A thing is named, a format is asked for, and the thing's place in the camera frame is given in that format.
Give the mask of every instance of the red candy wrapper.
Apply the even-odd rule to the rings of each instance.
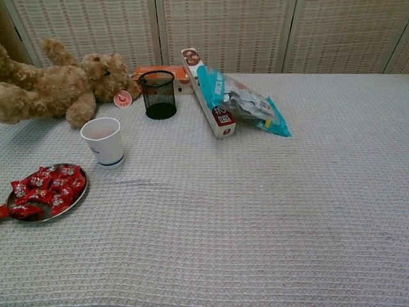
[[[48,190],[41,190],[41,189],[33,189],[27,194],[27,201],[40,201],[42,203],[48,203],[52,205],[52,198],[54,196],[54,192]]]
[[[64,187],[70,187],[72,184],[72,177],[68,178],[57,178],[54,179],[51,183],[50,190],[51,191],[60,191]]]
[[[70,207],[70,204],[65,202],[64,199],[61,197],[61,195],[56,194],[54,195],[53,202],[52,202],[52,208],[51,208],[51,216],[55,216],[62,211],[65,211]]]
[[[40,175],[33,175],[29,177],[29,185],[34,188],[39,188],[41,190],[47,190],[48,186],[52,181],[52,177],[49,175],[47,177],[41,177]]]
[[[8,217],[7,205],[0,205],[0,219],[6,219]]]
[[[59,172],[60,178],[68,178],[68,177],[76,177],[81,175],[81,167],[80,166],[66,166],[61,169]]]
[[[74,198],[74,192],[72,191],[70,187],[64,187],[63,189],[61,189],[60,194],[61,194],[61,198],[63,199],[65,203],[69,205],[72,204],[72,200]]]
[[[13,192],[15,194],[15,204],[21,205],[27,202],[27,194],[30,192],[30,188],[27,186],[27,179],[22,181],[12,182]]]
[[[10,215],[16,219],[25,219],[33,214],[39,214],[41,217],[44,216],[44,210],[30,204],[25,203],[23,205],[18,205],[10,208]]]
[[[55,177],[57,175],[57,169],[54,166],[50,166],[49,168],[44,168],[40,166],[37,172],[38,176],[40,177]]]
[[[81,174],[74,179],[74,181],[71,184],[71,189],[74,192],[75,198],[77,198],[84,190],[85,183],[86,183],[85,178]]]

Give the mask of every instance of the pink tag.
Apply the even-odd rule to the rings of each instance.
[[[127,91],[120,91],[114,96],[114,103],[117,107],[128,107],[132,103],[132,96]]]

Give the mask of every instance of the wrapped candy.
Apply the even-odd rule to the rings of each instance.
[[[52,201],[51,216],[55,216],[70,207],[70,204],[65,202],[60,194],[55,194]]]
[[[52,197],[54,192],[49,190],[33,189],[27,193],[27,201],[40,201],[52,205]]]
[[[60,191],[64,187],[70,187],[72,184],[72,177],[68,178],[56,178],[52,181],[50,190],[51,191]]]
[[[30,203],[17,205],[10,208],[10,215],[15,217],[16,219],[25,219],[29,216],[32,216],[33,214],[39,214],[39,217],[43,217],[45,211]]]
[[[21,205],[27,202],[27,193],[30,191],[30,188],[27,186],[27,180],[13,181],[12,187],[16,205]]]
[[[64,187],[60,190],[61,198],[64,200],[65,203],[71,205],[72,200],[74,199],[74,192],[70,187]]]
[[[85,188],[85,178],[80,174],[77,176],[71,184],[71,189],[74,192],[75,198],[78,198],[81,192]]]
[[[6,219],[9,216],[7,205],[0,205],[0,219]]]
[[[61,168],[61,170],[59,171],[60,178],[67,178],[67,177],[75,178],[78,175],[81,175],[80,166],[65,166],[64,168]]]
[[[46,190],[51,182],[52,177],[50,175],[47,177],[42,177],[40,175],[33,175],[29,177],[29,185],[33,188]]]
[[[63,167],[39,167],[36,173],[11,184],[15,194],[15,205],[9,207],[10,215],[17,219],[29,217],[30,221],[37,221],[46,218],[46,211],[48,212],[45,210],[46,205],[51,206],[51,216],[68,209],[83,192],[86,179],[81,173],[80,166],[65,164]]]

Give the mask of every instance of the wall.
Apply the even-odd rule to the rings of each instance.
[[[78,60],[118,52],[130,70],[180,65],[195,47],[224,72],[407,72],[408,0],[5,1],[38,66],[52,36]]]
[[[0,1],[0,44],[15,61],[32,64],[32,61],[14,30],[14,23],[3,1]]]

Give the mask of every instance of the white box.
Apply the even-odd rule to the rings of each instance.
[[[233,115],[220,107],[214,107],[213,110],[210,110],[207,106],[205,98],[202,95],[198,85],[199,78],[197,77],[197,68],[204,64],[196,49],[188,48],[182,50],[181,58],[183,61],[183,67],[190,78],[193,90],[196,93],[197,99],[200,102],[202,110],[206,115],[216,138],[221,139],[233,135],[236,128],[236,121]]]

